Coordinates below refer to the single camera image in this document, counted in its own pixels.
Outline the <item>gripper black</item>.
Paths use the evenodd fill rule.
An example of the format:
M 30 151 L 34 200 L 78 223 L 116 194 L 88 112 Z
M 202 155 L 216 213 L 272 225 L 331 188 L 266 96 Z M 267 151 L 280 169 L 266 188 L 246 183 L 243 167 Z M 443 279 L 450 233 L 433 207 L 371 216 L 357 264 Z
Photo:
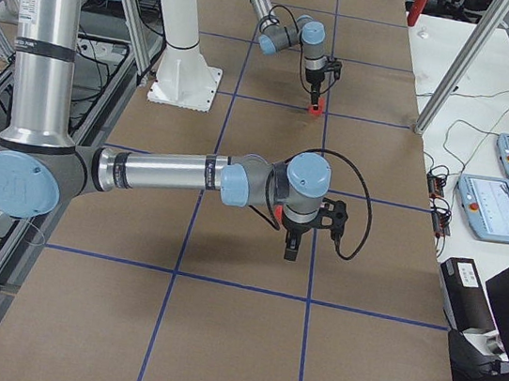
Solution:
M 311 105 L 317 106 L 319 104 L 321 85 L 323 84 L 326 74 L 323 69 L 305 69 L 305 79 L 311 85 Z
M 301 244 L 300 235 L 317 228 L 318 218 L 315 217 L 314 219 L 306 222 L 296 222 L 291 220 L 286 214 L 283 214 L 282 225 L 286 229 L 284 258 L 295 262 L 298 258 L 298 250 Z

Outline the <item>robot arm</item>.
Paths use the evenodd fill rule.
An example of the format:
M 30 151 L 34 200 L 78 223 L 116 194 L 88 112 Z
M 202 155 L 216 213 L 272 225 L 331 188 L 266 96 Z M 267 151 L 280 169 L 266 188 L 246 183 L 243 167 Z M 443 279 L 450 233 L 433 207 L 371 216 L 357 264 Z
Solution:
M 164 53 L 150 101 L 206 112 L 223 76 L 200 50 L 197 0 L 160 0 Z M 310 16 L 282 25 L 270 0 L 249 0 L 264 54 L 301 46 L 310 110 L 319 111 L 327 73 L 342 64 L 325 53 L 325 27 Z M 139 154 L 78 146 L 69 135 L 70 108 L 97 104 L 73 94 L 83 0 L 19 0 L 8 127 L 0 133 L 0 210 L 13 218 L 44 215 L 90 192 L 138 188 L 219 191 L 226 206 L 266 206 L 275 229 L 286 231 L 285 256 L 295 261 L 302 235 L 329 213 L 331 168 L 316 151 L 285 162 L 260 156 Z
M 321 111 L 322 85 L 332 68 L 332 60 L 325 54 L 324 24 L 308 15 L 294 17 L 291 24 L 283 24 L 271 0 L 249 1 L 257 17 L 258 42 L 263 54 L 276 54 L 294 46 L 301 48 L 300 74 L 306 79 L 302 85 L 310 94 L 310 110 Z

